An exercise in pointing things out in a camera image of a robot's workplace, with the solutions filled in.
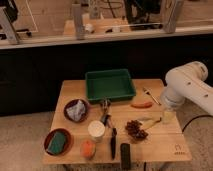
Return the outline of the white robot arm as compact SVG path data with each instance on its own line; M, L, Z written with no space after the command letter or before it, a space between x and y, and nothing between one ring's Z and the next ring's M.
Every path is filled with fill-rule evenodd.
M176 110L186 99L213 116L213 87L205 82L207 77L208 68L199 61L175 67L166 73L166 86L160 95L164 106L162 114L164 124L172 121Z

